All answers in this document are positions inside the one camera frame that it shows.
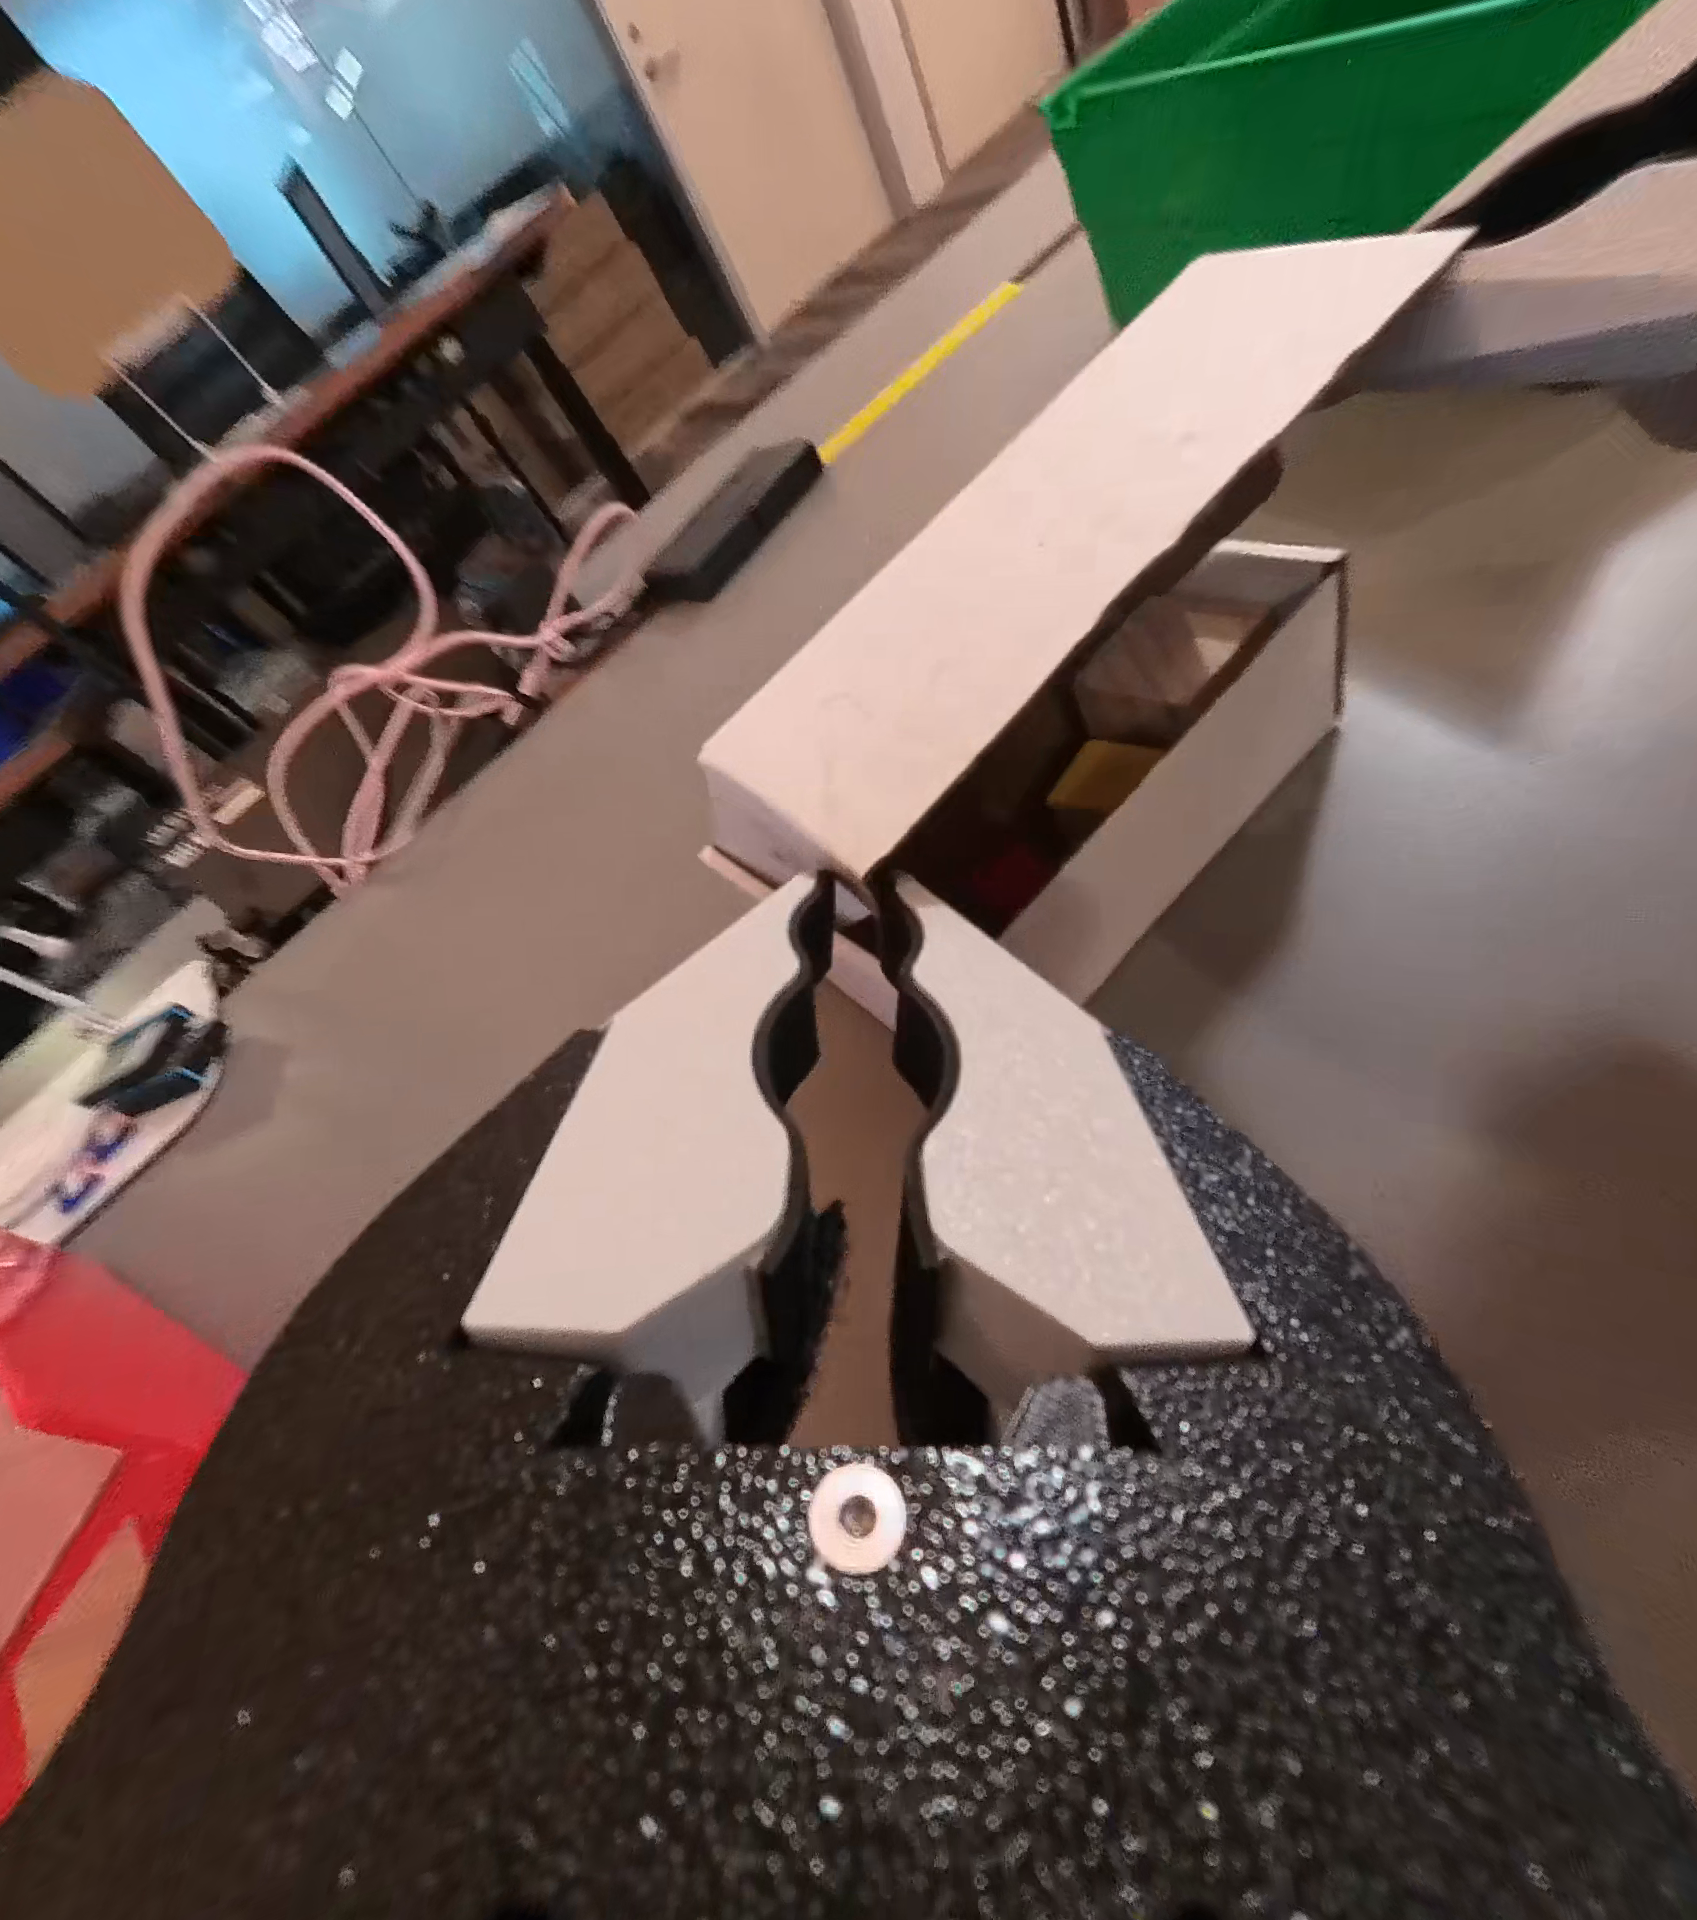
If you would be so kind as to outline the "dark table with wooden top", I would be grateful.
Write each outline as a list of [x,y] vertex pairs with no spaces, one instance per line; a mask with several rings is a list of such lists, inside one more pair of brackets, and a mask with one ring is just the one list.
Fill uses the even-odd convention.
[[550,334],[544,294],[575,294],[582,269],[640,260],[609,204],[564,187],[502,211],[477,245],[455,251],[392,307],[344,364],[289,394],[260,429],[217,445],[174,487],[180,508],[159,538],[157,567],[178,567],[189,544],[208,557],[188,590],[205,605],[246,592],[286,556],[307,554],[322,514],[353,499],[382,508],[392,463],[412,456],[480,393],[544,390],[612,496],[651,499],[643,472]]

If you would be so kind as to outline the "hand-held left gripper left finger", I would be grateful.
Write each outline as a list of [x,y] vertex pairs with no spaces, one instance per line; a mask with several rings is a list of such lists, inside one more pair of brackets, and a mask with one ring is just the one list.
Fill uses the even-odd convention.
[[788,879],[600,1031],[464,1311],[472,1345],[660,1376],[712,1442],[788,1437],[835,1300],[792,1117],[835,895]]

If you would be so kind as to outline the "black power adapter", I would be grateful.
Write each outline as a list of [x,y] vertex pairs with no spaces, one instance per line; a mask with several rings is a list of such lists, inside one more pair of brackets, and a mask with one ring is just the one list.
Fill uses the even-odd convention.
[[709,604],[814,493],[824,472],[814,440],[750,447],[646,566],[646,602]]

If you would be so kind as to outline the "black battery with blue label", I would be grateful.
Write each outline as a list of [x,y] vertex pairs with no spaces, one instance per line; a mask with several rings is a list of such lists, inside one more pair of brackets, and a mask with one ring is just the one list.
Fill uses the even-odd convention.
[[125,1068],[111,1080],[97,1082],[91,1091],[83,1092],[78,1105],[86,1111],[113,1111],[137,1120],[206,1092],[218,1070],[218,1056],[174,1056],[163,1063]]
[[228,1042],[226,1020],[168,1003],[129,1024],[108,1048],[108,1068],[129,1082],[201,1074]]

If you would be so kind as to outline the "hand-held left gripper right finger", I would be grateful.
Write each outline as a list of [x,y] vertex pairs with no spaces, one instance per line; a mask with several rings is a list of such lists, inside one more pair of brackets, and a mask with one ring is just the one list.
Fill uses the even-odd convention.
[[1257,1330],[1110,1031],[926,883],[882,893],[905,1155],[890,1389],[905,1442],[1002,1442],[1031,1389],[1233,1363]]

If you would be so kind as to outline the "red plastic bin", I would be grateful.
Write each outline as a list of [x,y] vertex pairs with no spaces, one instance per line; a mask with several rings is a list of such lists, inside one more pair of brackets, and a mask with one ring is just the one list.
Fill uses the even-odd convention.
[[19,1425],[117,1450],[0,1650],[0,1822],[93,1694],[246,1376],[102,1266],[0,1230],[0,1393]]

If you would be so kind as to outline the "red cube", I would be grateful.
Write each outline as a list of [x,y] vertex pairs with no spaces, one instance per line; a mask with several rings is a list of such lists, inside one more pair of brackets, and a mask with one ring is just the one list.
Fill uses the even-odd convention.
[[1062,861],[1040,845],[1005,844],[985,852],[969,887],[979,925],[993,934],[1005,931],[1059,873]]

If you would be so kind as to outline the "green plastic bin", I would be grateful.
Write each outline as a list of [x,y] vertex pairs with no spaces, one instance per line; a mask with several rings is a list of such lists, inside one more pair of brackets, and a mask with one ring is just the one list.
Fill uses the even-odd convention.
[[1116,323],[1203,253],[1415,223],[1647,3],[1173,3],[1044,114]]

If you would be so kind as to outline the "yellow cube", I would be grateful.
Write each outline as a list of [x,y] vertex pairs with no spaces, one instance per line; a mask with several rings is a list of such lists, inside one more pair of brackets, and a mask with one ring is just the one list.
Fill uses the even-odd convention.
[[1132,800],[1166,758],[1161,746],[1089,738],[1051,785],[1046,808],[1053,814],[1105,819]]

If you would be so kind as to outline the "white desk stand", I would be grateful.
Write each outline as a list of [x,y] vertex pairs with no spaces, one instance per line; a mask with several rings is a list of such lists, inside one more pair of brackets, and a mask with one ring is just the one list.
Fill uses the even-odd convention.
[[[29,980],[0,961],[0,995],[47,1016],[0,1061],[0,1230],[44,1245],[68,1243],[205,1120],[226,1061],[218,1061],[222,1070],[206,1092],[137,1117],[135,1137],[111,1161],[80,1158],[93,1111],[83,1109],[78,1097],[98,1080],[111,1042],[168,1003],[217,1019],[223,1013],[206,939],[228,930],[222,909],[192,900],[97,984],[75,991]],[[102,1169],[102,1185],[75,1212],[62,1212],[51,1193],[80,1169]]]

